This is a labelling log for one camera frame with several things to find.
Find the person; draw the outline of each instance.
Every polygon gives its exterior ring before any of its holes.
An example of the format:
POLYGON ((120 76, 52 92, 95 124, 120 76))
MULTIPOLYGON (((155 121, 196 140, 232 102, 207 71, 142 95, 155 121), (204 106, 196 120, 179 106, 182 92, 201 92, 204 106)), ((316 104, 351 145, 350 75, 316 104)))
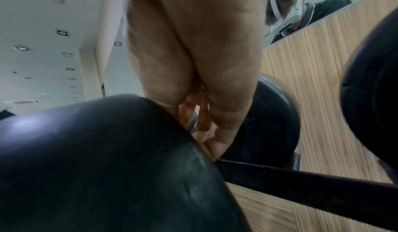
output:
POLYGON ((211 161, 247 115, 266 0, 123 0, 128 55, 146 98, 188 127, 211 161))
MULTIPOLYGON (((296 4, 296 1, 297 0, 276 0, 277 7, 282 18, 285 18, 288 15, 292 7, 296 4)), ((304 7, 301 20, 292 25, 291 28, 276 35, 271 44, 352 3, 351 0, 324 0, 316 4, 305 4, 304 1, 305 0, 303 0, 304 7)), ((276 22, 277 18, 275 17, 274 11, 272 9, 271 0, 268 0, 265 25, 271 26, 276 22)))

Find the wood grain surface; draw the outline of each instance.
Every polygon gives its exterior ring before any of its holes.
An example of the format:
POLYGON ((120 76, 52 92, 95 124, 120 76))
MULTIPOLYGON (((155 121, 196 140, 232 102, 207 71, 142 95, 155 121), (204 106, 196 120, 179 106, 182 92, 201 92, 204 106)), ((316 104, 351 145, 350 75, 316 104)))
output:
MULTIPOLYGON (((296 151, 302 171, 391 182, 344 121, 339 90, 350 56, 397 6, 398 0, 363 0, 263 51, 261 72, 285 83, 301 108, 296 151)), ((246 188, 229 187, 253 231, 383 231, 246 188)))

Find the hand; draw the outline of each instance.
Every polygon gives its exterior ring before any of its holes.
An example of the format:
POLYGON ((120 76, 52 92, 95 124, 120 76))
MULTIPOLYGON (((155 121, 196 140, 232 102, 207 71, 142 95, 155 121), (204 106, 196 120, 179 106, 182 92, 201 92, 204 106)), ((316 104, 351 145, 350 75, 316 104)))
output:
POLYGON ((212 160, 232 144, 261 64, 265 0, 124 0, 131 65, 145 97, 187 127, 212 160))

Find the ceiling vent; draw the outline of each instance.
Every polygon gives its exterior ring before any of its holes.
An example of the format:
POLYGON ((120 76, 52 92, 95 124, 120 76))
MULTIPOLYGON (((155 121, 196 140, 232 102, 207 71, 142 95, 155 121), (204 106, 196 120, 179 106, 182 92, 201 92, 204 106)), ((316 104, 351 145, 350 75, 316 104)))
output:
POLYGON ((9 101, 4 101, 7 104, 37 104, 40 103, 36 99, 22 99, 22 100, 9 100, 9 101))

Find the ceiling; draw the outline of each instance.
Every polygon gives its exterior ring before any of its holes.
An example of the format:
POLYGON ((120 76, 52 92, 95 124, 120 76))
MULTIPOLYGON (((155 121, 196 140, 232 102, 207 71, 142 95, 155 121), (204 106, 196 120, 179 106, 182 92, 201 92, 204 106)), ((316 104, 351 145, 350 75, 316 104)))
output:
POLYGON ((126 46, 123 41, 123 21, 120 22, 119 29, 115 42, 119 42, 122 46, 113 46, 107 64, 105 74, 105 92, 107 96, 116 95, 120 93, 130 93, 143 96, 141 84, 131 68, 130 61, 127 55, 126 46))
POLYGON ((84 101, 79 50, 95 46, 100 5, 101 0, 0 0, 0 100, 38 99, 43 109, 84 101), (18 45, 30 50, 12 48, 18 45))

